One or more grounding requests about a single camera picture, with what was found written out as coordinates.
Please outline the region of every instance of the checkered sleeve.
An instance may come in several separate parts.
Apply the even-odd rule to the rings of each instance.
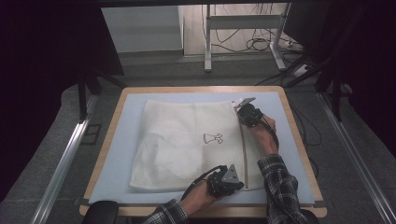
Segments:
[[[183,223],[187,220],[187,214],[180,204],[175,200],[158,206],[154,213],[146,217],[142,223],[144,224],[176,224]]]
[[[288,220],[285,212],[276,205],[276,202],[272,199],[273,197],[269,194],[274,195],[275,199],[282,204],[285,210],[291,214],[298,223],[307,223],[306,218],[301,214],[297,197],[298,181],[289,173],[282,157],[279,155],[267,155],[261,158],[257,163],[264,176],[264,186],[268,194],[268,223],[293,223]]]

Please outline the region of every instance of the white desk frame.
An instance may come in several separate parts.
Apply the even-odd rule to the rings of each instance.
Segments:
[[[270,43],[271,52],[275,58],[277,68],[286,70],[277,45],[282,34],[290,3],[286,4],[285,10],[280,15],[248,15],[248,16],[211,16],[210,5],[206,5],[206,45],[205,45],[205,71],[212,70],[212,45],[210,43],[211,30],[236,30],[236,29],[276,29],[276,36]]]

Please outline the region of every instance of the hand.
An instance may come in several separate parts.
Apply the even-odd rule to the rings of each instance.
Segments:
[[[186,196],[180,205],[184,208],[187,216],[207,208],[217,199],[209,194],[207,191],[206,181],[200,181]]]
[[[271,126],[271,129],[276,132],[275,120],[264,115],[262,121],[267,121]],[[258,124],[255,127],[250,128],[251,134],[259,141],[262,151],[265,155],[277,154],[277,146],[273,136],[264,128],[264,126]]]

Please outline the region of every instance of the wooden floor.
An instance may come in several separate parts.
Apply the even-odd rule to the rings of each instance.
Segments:
[[[238,4],[238,5],[213,5],[210,13],[212,16],[227,15],[265,15],[265,14],[281,14],[286,7],[285,3],[278,4]],[[184,17],[184,55],[202,55],[205,54],[205,34],[206,34],[206,5],[203,6],[183,6],[180,11]],[[287,35],[282,34],[282,38],[290,40]],[[255,49],[246,50],[251,46],[252,38],[265,38],[270,41],[274,39],[274,35],[265,29],[257,30],[218,30],[212,31],[211,43],[212,53],[235,53],[242,52],[259,52]],[[301,46],[289,46],[288,41],[280,40],[279,45],[289,49],[300,49]],[[256,49],[265,49],[268,44],[265,41],[254,44]]]

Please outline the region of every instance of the person's left hand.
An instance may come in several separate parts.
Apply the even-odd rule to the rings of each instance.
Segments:
[[[209,194],[207,191],[206,181],[200,181],[186,196],[180,205],[184,208],[187,216],[190,216],[198,211],[207,208],[217,199]]]

